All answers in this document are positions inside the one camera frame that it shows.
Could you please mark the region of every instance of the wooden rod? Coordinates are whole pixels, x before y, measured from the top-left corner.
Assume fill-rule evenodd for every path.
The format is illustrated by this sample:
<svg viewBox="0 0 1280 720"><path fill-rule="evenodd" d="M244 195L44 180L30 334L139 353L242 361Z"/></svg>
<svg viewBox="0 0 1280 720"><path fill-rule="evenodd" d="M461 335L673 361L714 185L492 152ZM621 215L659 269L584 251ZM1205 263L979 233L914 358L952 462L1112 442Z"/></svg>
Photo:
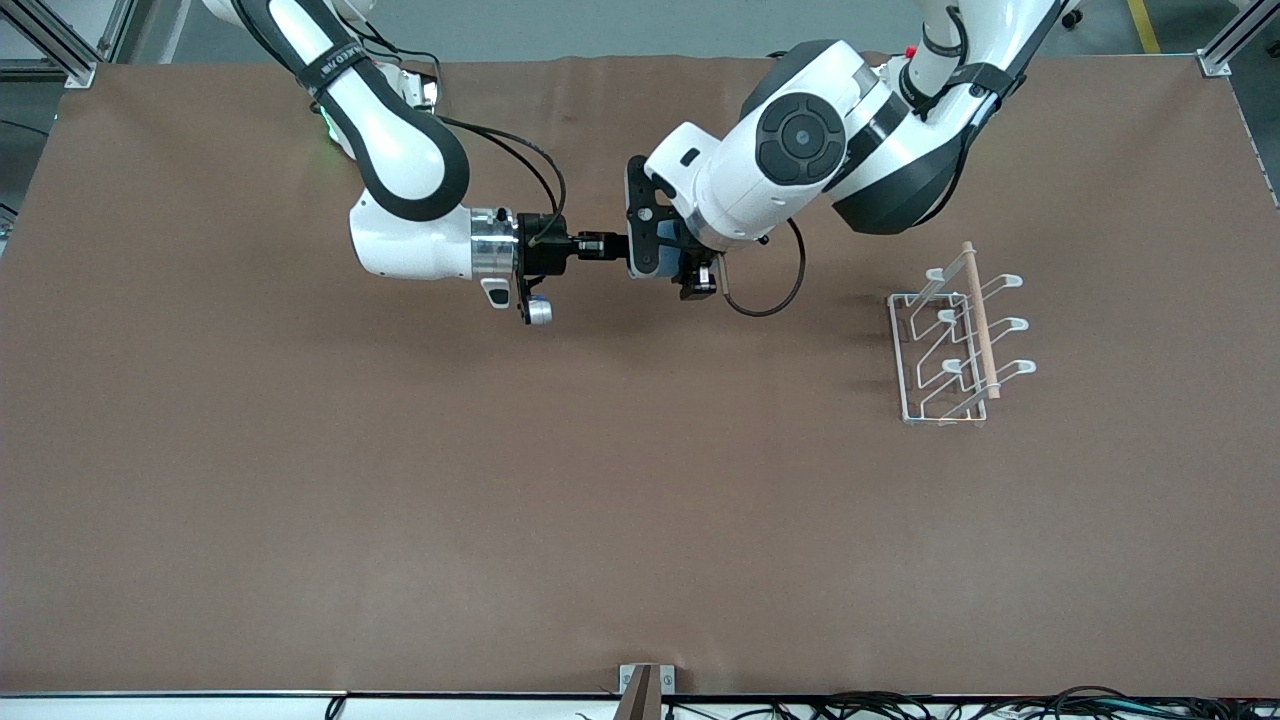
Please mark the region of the wooden rod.
<svg viewBox="0 0 1280 720"><path fill-rule="evenodd" d="M973 323L978 325L978 351L982 352L982 384L991 388L987 397L1000 400L996 355L991 348L991 328L987 327L987 304L982 299L982 278L978 277L978 251L972 242L965 242L963 247L965 274L969 275L969 302L973 305Z"/></svg>

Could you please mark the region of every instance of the brown paper surface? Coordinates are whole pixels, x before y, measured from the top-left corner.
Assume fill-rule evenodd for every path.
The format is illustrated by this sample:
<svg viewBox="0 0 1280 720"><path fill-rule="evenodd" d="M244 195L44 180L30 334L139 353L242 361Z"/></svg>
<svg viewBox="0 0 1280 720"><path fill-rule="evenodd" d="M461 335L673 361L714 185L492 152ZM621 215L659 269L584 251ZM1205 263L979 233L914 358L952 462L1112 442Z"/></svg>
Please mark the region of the brown paper surface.
<svg viewBox="0 0 1280 720"><path fill-rule="evenodd" d="M728 129L765 61L451 65L571 229ZM352 164L276 68L105 67L0 261L0 687L1280 693L1280 219L1190 58L1038 60L952 205L799 222L783 314L573 263L526 328L366 274ZM543 210L471 150L471 205ZM887 293L973 241L1039 373L899 419ZM791 282L780 233L736 297Z"/></svg>

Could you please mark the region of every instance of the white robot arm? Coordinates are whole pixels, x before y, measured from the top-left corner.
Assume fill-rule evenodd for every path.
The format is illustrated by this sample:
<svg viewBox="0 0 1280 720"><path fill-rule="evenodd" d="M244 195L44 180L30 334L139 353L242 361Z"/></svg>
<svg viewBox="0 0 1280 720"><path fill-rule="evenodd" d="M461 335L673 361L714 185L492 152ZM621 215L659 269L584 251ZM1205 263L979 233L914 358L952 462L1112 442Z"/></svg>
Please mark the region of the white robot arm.
<svg viewBox="0 0 1280 720"><path fill-rule="evenodd" d="M915 55L870 68L841 41L787 53L717 140L691 123L644 163L672 200L705 278L712 255L754 243L818 195L863 233L900 233L945 204L974 136L1024 79L1023 72L1066 6L1064 0L918 0L923 42ZM628 176L630 182L644 178ZM628 214L631 274L671 277L644 263L657 233ZM689 277L677 279L686 284Z"/></svg>
<svg viewBox="0 0 1280 720"><path fill-rule="evenodd" d="M545 324L550 304L529 292L534 284L562 274L570 256L611 260L626 251L625 238L613 233L568 237L558 214L462 206L467 156L439 118L417 108L421 78L375 63L339 19L339 12L362 19L372 0L205 5L244 27L293 73L330 123L334 141L356 160L365 192L351 209L351 237L370 273L477 279L494 307L515 304L526 324ZM416 86L407 82L415 78Z"/></svg>

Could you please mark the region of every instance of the circular joint cap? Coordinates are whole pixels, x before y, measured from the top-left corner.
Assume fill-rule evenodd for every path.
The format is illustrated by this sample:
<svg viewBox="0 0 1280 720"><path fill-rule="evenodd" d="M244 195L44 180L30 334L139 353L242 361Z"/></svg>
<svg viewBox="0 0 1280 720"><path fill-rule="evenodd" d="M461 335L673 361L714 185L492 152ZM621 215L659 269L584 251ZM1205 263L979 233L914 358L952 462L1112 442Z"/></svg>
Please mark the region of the circular joint cap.
<svg viewBox="0 0 1280 720"><path fill-rule="evenodd" d="M792 92L760 113L755 128L755 164L777 184L826 181L845 158L845 123L817 95Z"/></svg>
<svg viewBox="0 0 1280 720"><path fill-rule="evenodd" d="M545 295L529 296L529 324L530 325L552 324L552 301L547 300Z"/></svg>

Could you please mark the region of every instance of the aluminum frame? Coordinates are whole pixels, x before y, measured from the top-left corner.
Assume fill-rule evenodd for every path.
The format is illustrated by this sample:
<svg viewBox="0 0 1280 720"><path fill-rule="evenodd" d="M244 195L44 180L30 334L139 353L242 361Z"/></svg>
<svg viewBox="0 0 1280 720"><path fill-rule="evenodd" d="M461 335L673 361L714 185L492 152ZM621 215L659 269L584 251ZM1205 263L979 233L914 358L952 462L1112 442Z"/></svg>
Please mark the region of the aluminum frame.
<svg viewBox="0 0 1280 720"><path fill-rule="evenodd" d="M1280 14L1280 0L1254 0L1226 23L1208 45L1196 51L1204 77L1229 77L1230 60Z"/></svg>
<svg viewBox="0 0 1280 720"><path fill-rule="evenodd" d="M0 0L0 17L45 55L44 60L3 59L0 76L14 79L56 79L65 76L68 88L87 88L93 83L97 64L119 55L125 28L137 8L138 0L116 0L102 37L93 44L44 0Z"/></svg>

